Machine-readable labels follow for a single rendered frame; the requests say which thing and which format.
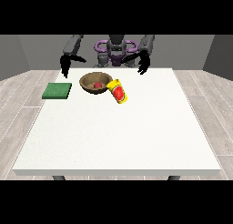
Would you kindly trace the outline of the brown wooden bowl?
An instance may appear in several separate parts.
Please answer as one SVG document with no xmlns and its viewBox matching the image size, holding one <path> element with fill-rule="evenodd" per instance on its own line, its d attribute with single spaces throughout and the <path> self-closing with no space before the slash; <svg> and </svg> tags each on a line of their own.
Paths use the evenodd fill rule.
<svg viewBox="0 0 233 224">
<path fill-rule="evenodd" d="M 83 75 L 79 84 L 87 93 L 98 95 L 107 91 L 106 85 L 112 80 L 112 76 L 107 73 L 92 72 Z M 95 87 L 95 83 L 100 83 L 101 87 Z"/>
</svg>

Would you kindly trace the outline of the green square pad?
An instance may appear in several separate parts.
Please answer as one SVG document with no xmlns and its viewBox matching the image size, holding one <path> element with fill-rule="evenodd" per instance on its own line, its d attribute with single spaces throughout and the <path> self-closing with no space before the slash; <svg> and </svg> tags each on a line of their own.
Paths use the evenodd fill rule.
<svg viewBox="0 0 233 224">
<path fill-rule="evenodd" d="M 67 99 L 71 83 L 49 83 L 42 95 L 43 99 Z"/>
</svg>

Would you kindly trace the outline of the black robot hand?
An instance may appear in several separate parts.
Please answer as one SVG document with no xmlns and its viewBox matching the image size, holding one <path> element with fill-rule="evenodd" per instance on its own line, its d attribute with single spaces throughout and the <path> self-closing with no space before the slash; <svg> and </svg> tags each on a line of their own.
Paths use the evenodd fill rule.
<svg viewBox="0 0 233 224">
<path fill-rule="evenodd" d="M 140 61 L 138 62 L 138 64 L 139 64 L 138 73 L 140 75 L 143 75 L 147 72 L 147 70 L 150 66 L 150 57 L 149 57 L 149 53 L 146 50 L 142 50 L 138 53 L 134 53 L 132 55 L 124 57 L 121 60 L 121 63 L 125 64 L 126 62 L 129 62 L 129 61 L 136 59 L 138 57 L 140 57 Z"/>
<path fill-rule="evenodd" d="M 81 56 L 73 56 L 73 55 L 71 55 L 71 56 L 68 56 L 68 55 L 61 56 L 60 65 L 61 65 L 62 74 L 64 75 L 64 77 L 67 77 L 68 71 L 69 71 L 69 68 L 71 66 L 72 61 L 78 61 L 78 62 L 82 62 L 82 63 L 86 62 L 86 60 Z"/>
</svg>

